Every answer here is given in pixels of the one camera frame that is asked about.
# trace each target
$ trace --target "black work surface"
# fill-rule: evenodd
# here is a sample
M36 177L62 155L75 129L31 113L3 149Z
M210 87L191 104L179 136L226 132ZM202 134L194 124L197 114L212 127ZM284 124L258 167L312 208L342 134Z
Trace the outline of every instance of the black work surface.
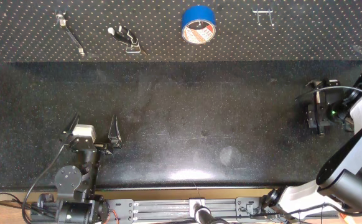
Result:
M352 85L362 62L0 64L0 190L25 190L48 166L75 112L123 148L104 156L98 189L300 184L351 137L320 138L294 98L314 78ZM52 189L64 152L38 189Z

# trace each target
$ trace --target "black pegboard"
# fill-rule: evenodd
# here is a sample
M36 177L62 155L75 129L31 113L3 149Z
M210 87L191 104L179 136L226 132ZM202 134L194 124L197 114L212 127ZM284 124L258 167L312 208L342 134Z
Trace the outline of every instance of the black pegboard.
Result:
M181 37L181 18L204 5L216 17L216 35L203 45ZM273 9L258 26L252 9ZM86 57L55 25L66 10ZM128 55L108 27L125 26L148 56ZM362 1L0 1L0 56L30 61L362 60Z

